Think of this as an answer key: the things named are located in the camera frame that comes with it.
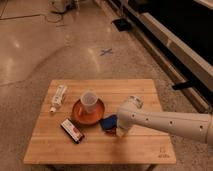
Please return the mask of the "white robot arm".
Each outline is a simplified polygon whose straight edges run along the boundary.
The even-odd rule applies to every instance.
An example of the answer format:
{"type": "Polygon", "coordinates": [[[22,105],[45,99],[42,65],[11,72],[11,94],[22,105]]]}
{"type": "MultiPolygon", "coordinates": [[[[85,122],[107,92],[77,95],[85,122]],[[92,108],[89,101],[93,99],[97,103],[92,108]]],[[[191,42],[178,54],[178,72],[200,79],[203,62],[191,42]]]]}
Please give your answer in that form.
{"type": "Polygon", "coordinates": [[[163,131],[213,146],[213,115],[145,111],[137,96],[128,96],[117,109],[117,129],[127,133],[133,125],[163,131]]]}

